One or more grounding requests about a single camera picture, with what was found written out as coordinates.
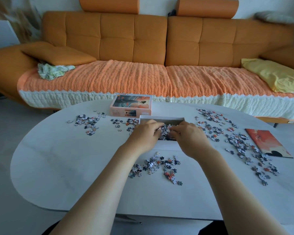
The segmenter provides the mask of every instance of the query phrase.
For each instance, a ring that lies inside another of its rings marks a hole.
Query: person
[[[50,235],[110,234],[129,171],[141,154],[153,149],[161,134],[157,129],[162,125],[154,120],[137,125]],[[192,123],[181,122],[171,128],[171,134],[182,151],[195,159],[204,171],[228,234],[288,234],[234,174],[201,129]]]

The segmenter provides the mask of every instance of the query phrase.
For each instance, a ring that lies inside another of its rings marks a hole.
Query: sofa headrest
[[[138,14],[139,0],[80,0],[84,11]]]
[[[177,0],[177,16],[232,19],[239,0]]]

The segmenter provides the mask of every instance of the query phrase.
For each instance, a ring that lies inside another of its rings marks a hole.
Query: gray tile floor
[[[8,99],[0,100],[0,235],[40,235],[60,220],[65,212],[41,209],[25,201],[14,189],[10,180],[10,162],[22,138],[50,110],[37,110]],[[294,125],[280,124],[286,137],[294,141]],[[168,218],[133,217],[143,224],[124,221],[114,223],[111,234],[198,234],[209,221],[190,221]],[[294,225],[285,226],[294,235]]]

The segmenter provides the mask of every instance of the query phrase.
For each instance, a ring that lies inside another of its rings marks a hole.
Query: sofa backrest
[[[48,11],[42,27],[44,41],[72,47],[97,60],[165,62],[165,16]]]
[[[165,65],[240,67],[241,59],[294,44],[294,25],[171,16]]]

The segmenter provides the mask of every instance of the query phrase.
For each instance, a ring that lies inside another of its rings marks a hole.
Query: white marble table
[[[109,112],[110,100],[83,102],[49,116],[36,125],[20,142],[11,161],[11,179],[18,193],[30,203],[52,210],[69,210],[100,174],[117,148],[126,141],[127,126],[121,132],[107,116],[97,123],[99,129],[92,136],[86,135],[84,126],[74,126],[77,115],[95,116],[97,112]],[[294,156],[294,144],[287,135],[272,126],[245,113],[216,105],[195,105],[153,102],[154,116],[185,117],[195,123],[196,108],[222,113],[239,126],[236,133],[245,133],[244,128],[270,130],[271,133]],[[212,142],[229,166],[260,202],[282,224],[294,223],[294,159],[273,157],[272,163],[280,170],[272,175],[268,186],[260,180],[236,155],[226,152],[233,148],[224,142]],[[200,166],[181,151],[159,151],[165,158],[177,155],[181,165],[176,179],[183,182],[177,186],[168,181],[161,169],[142,177],[128,178],[117,213],[191,219],[222,219],[210,185]],[[154,155],[155,150],[141,155],[137,163]]]

